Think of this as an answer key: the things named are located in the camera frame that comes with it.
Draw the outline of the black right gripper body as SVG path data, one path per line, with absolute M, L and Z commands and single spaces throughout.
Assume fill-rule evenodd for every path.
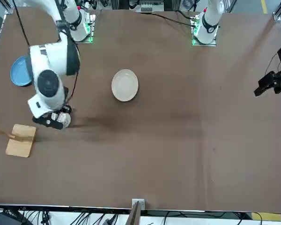
M 58 130 L 61 130 L 63 128 L 63 124 L 56 120 L 52 120 L 50 115 L 48 115 L 47 117 L 39 117 L 39 118 L 33 116 L 32 121 L 36 124 L 43 125 L 47 128 L 54 128 Z

